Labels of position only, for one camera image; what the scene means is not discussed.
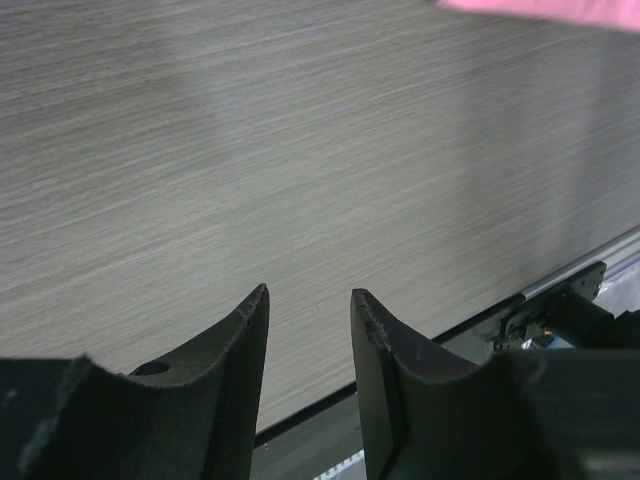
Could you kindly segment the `pink t shirt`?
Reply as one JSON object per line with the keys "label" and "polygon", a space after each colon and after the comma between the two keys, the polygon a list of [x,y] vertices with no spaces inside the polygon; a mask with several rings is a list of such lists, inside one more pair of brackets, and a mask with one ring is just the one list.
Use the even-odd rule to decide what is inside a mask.
{"label": "pink t shirt", "polygon": [[442,7],[639,32],[638,0],[444,0]]}

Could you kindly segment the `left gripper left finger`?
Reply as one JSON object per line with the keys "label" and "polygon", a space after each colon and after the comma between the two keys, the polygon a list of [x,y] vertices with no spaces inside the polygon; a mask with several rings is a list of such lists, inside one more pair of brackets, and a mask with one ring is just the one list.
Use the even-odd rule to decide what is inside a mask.
{"label": "left gripper left finger", "polygon": [[128,374],[91,358],[1,362],[5,479],[246,479],[270,299],[257,286],[228,316]]}

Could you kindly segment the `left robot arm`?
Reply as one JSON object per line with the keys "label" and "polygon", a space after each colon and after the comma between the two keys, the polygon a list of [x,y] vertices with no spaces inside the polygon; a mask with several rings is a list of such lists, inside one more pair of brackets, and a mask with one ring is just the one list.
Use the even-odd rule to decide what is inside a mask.
{"label": "left robot arm", "polygon": [[[594,303],[592,264],[482,313],[483,364],[351,297],[371,479],[635,479],[639,315]],[[257,286],[226,318],[128,375],[87,356],[1,362],[5,479],[245,479],[270,301]]]}

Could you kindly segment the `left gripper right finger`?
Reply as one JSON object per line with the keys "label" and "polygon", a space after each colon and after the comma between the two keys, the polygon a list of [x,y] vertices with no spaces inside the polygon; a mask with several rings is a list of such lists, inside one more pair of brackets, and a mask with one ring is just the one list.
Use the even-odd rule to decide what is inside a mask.
{"label": "left gripper right finger", "polygon": [[371,479],[635,479],[637,350],[518,350],[477,365],[351,300]]}

